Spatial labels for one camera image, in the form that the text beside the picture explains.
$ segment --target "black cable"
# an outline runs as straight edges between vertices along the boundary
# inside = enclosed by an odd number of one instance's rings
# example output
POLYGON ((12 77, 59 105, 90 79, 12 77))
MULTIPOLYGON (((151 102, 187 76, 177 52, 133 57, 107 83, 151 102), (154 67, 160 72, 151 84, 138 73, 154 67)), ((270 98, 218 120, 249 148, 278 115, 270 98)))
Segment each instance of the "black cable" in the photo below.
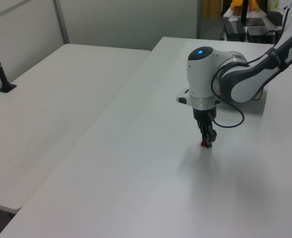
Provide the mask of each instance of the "black cable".
POLYGON ((222 102, 230 105, 232 108, 234 108, 235 110, 237 110, 240 114, 241 114, 241 117, 242 117, 242 120, 240 121, 240 123, 236 124, 236 125, 229 125, 229 126, 225 126, 225 125, 220 125, 218 124, 215 119, 212 117, 211 120, 212 122, 214 122, 215 125, 219 126, 219 127, 222 127, 222 128, 234 128, 234 127, 237 127, 239 125, 241 125, 244 120, 245 120, 245 116, 244 116, 244 113, 238 108, 236 107, 235 105, 233 105, 232 103, 228 102, 227 100, 223 99, 221 96, 219 96, 213 89, 213 83, 214 83, 214 80, 217 76, 217 74, 225 67, 225 65, 223 65, 222 67, 220 67, 217 72, 214 74, 213 78, 212 78, 212 82, 211 82, 211 90, 213 92, 213 94, 218 98, 220 99, 222 102))
POLYGON ((236 30, 237 30, 237 32, 239 32, 239 30, 238 30, 239 14, 240 14, 240 10, 242 9, 242 6, 243 6, 243 3, 239 6, 239 9, 238 9, 237 24, 236 24, 236 30))
POLYGON ((224 26, 223 29, 222 29, 222 32, 221 32, 221 35, 220 35, 220 39, 219 39, 219 40, 222 39, 222 36, 223 36, 224 31, 225 31, 225 26, 224 26))
POLYGON ((274 32, 276 32, 275 30, 270 30, 270 31, 267 31, 267 32, 265 32, 264 34, 262 34, 262 36, 264 36, 264 35, 266 35, 266 34, 268 34, 268 33, 274 33, 274 32))
POLYGON ((283 27, 282 27, 282 29, 281 29, 281 32, 280 32, 280 34, 279 34, 279 37, 278 37, 278 40, 276 41, 275 45, 276 45, 276 44, 279 42, 279 40, 280 40, 280 37, 281 37, 281 36, 282 36, 282 34, 284 33, 284 30, 285 30, 285 26, 286 26, 286 22, 287 22, 287 17, 288 17, 289 10, 290 10, 290 8, 288 8, 288 9, 287 9, 287 11, 286 11, 286 15, 285 15, 285 19, 284 19, 283 27))
MULTIPOLYGON (((260 56, 260 57, 258 57, 258 58, 256 58, 256 59, 253 59, 253 60, 251 60, 251 61, 249 61, 249 62, 246 62, 246 63, 237 63, 237 64, 234 64, 231 68, 233 68, 233 67, 235 67, 235 66, 248 66, 250 63, 253 63, 253 62, 255 62, 255 61, 261 59, 264 55, 265 55, 265 54, 263 54, 262 56, 260 56)), ((211 82, 211 90, 212 90, 212 93, 213 93, 218 99, 220 99, 222 102, 228 104, 229 106, 231 106, 232 108, 234 108, 235 110, 237 110, 237 111, 241 114, 242 119, 241 119, 240 123, 238 123, 238 124, 236 124, 236 125, 229 125, 229 126, 226 126, 226 125, 220 125, 220 124, 218 124, 218 123, 215 121, 215 119, 212 117, 211 114, 209 114, 209 116, 210 116, 212 122, 214 122, 214 124, 217 125, 217 126, 219 126, 219 127, 222 127, 222 128, 234 128, 234 127, 237 127, 237 126, 241 125, 241 124, 244 122, 244 120, 245 120, 245 115, 244 115, 244 113, 243 113, 238 107, 236 107, 234 104, 230 103, 229 101, 227 101, 226 99, 224 99, 222 96, 218 95, 218 94, 214 91, 214 88, 213 88, 213 83, 214 83, 214 80, 215 80, 216 76, 218 75, 218 73, 219 73, 222 69, 224 69, 224 67, 225 67, 225 65, 223 65, 222 67, 220 67, 220 68, 216 71, 216 73, 214 74, 214 76, 213 76, 213 78, 212 78, 212 82, 211 82)))

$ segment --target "black monitor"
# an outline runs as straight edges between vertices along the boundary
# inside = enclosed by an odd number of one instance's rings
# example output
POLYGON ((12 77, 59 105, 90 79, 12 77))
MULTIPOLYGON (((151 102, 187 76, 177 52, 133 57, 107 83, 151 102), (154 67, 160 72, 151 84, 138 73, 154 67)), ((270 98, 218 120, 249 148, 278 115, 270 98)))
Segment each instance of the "black monitor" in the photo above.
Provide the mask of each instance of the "black monitor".
POLYGON ((257 4, 258 4, 259 8, 260 8, 263 12, 267 13, 268 0, 256 0, 256 2, 257 2, 257 4))
POLYGON ((247 18, 248 0, 243 0, 240 21, 243 26, 265 26, 262 18, 247 18))

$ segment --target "gray wall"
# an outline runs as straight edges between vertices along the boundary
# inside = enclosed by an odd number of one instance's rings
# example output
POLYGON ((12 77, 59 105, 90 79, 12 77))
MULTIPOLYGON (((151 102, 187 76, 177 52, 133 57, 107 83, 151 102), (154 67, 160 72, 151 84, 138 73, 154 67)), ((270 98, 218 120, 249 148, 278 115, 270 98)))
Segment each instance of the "gray wall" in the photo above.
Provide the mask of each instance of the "gray wall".
POLYGON ((72 44, 152 50, 196 38, 197 0, 57 0, 72 44))
POLYGON ((53 0, 31 0, 0 16, 0 61, 9 82, 62 45, 53 0))

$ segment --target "white table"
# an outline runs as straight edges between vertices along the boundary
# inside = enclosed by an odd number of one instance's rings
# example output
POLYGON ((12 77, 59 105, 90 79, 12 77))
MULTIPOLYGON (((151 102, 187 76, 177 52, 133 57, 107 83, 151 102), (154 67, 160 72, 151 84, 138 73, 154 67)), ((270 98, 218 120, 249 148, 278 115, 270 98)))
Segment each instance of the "white table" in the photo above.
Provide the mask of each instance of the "white table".
POLYGON ((64 45, 0 93, 0 209, 28 201, 149 53, 64 45))
MULTIPOLYGON (((228 17, 229 21, 237 21, 237 16, 233 15, 233 10, 231 8, 229 8, 223 15, 223 17, 228 17)), ((254 11, 250 11, 247 13, 247 18, 255 18, 255 17, 259 17, 262 18, 264 20, 265 26, 268 27, 269 29, 278 29, 277 26, 275 26, 268 18, 267 18, 267 14, 262 11, 261 9, 258 10, 254 10, 254 11)))
MULTIPOLYGON (((175 101, 200 46, 269 48, 163 38, 0 238, 292 237, 292 66, 206 149, 175 101)), ((217 120, 240 116, 219 106, 217 120)))

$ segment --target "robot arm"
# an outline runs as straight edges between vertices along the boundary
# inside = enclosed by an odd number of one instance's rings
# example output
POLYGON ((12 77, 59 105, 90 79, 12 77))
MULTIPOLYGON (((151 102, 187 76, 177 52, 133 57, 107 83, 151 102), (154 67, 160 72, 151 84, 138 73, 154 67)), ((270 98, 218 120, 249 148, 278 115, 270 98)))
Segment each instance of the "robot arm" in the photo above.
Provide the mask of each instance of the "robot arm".
POLYGON ((211 147, 216 139, 212 120, 216 117, 217 97, 211 90, 213 75, 220 70, 218 88, 228 102, 252 100, 263 87, 292 64, 292 4, 285 30, 277 45, 248 65, 238 52, 220 52, 210 47, 195 49, 188 57, 189 89, 176 100, 193 107, 194 118, 202 133, 202 146, 211 147))
POLYGON ((280 41, 268 50, 261 59, 250 67, 235 66, 227 71, 225 66, 219 76, 221 95, 230 102, 250 101, 267 83, 291 64, 292 8, 280 41))

